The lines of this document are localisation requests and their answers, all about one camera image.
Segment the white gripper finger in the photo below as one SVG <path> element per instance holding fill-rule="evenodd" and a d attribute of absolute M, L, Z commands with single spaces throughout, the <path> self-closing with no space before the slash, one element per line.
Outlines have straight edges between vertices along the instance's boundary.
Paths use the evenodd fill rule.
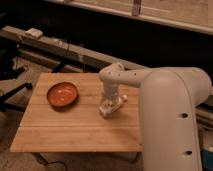
<path fill-rule="evenodd" d="M 105 112 L 108 112 L 111 110 L 112 102 L 110 100 L 105 100 L 103 103 L 103 109 Z"/>
<path fill-rule="evenodd" d="M 116 99 L 116 101 L 115 101 L 116 108 L 119 108 L 122 104 L 123 104 L 123 101 L 120 97 L 118 99 Z"/>

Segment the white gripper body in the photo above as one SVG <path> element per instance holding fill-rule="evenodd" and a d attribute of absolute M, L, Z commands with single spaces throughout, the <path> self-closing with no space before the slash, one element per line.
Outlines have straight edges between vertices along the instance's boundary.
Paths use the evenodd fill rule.
<path fill-rule="evenodd" d="M 119 97 L 119 85 L 104 83 L 103 97 L 107 100 L 115 101 Z"/>

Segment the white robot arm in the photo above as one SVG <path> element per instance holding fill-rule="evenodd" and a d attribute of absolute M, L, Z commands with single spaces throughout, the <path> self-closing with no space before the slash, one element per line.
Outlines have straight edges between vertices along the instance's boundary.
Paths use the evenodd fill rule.
<path fill-rule="evenodd" d="M 212 82 L 196 67 L 126 70 L 120 63 L 99 72 L 103 97 L 115 100 L 118 86 L 139 89 L 139 125 L 144 171 L 202 171 L 196 107 Z"/>

